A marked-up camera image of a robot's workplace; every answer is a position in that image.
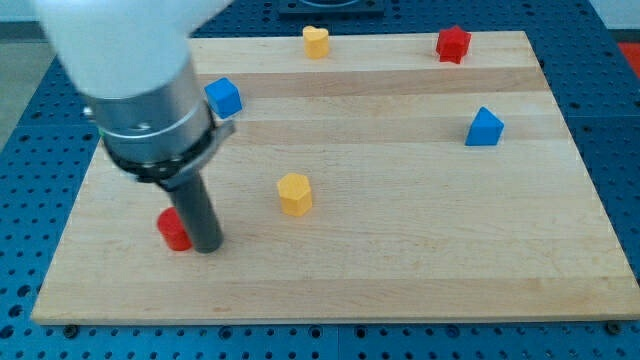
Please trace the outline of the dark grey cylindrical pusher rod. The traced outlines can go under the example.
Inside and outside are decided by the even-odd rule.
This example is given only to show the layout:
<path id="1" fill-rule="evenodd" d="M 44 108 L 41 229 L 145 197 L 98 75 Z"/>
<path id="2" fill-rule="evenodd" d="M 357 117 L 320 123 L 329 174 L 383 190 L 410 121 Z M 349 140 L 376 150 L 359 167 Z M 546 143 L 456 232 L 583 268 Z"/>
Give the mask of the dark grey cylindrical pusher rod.
<path id="1" fill-rule="evenodd" d="M 193 248 L 199 253 L 216 251 L 222 245 L 224 235 L 200 174 L 177 185 L 166 186 L 165 191 Z"/>

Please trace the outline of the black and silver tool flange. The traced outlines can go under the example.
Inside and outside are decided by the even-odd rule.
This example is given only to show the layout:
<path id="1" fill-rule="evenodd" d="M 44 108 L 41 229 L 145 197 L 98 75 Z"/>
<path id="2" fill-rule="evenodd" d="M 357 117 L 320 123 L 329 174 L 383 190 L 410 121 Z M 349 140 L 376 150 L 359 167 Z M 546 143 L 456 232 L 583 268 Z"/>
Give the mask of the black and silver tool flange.
<path id="1" fill-rule="evenodd" d="M 172 189 L 195 176 L 216 154 L 221 144 L 235 133 L 235 121 L 213 123 L 189 149 L 160 162 L 133 162 L 117 155 L 106 142 L 104 148 L 115 165 L 140 183 L 155 183 L 164 190 Z"/>

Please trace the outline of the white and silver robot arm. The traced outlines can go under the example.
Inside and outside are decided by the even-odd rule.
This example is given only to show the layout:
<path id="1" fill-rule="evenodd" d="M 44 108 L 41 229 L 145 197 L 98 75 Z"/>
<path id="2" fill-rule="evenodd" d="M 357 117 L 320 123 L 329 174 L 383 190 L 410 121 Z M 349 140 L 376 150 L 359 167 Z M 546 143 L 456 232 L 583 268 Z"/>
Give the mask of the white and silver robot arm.
<path id="1" fill-rule="evenodd" d="M 192 63 L 192 32 L 230 0 L 37 0 L 33 7 L 115 165 L 170 197 L 193 248 L 224 239 L 201 169 L 235 131 L 217 123 Z"/>

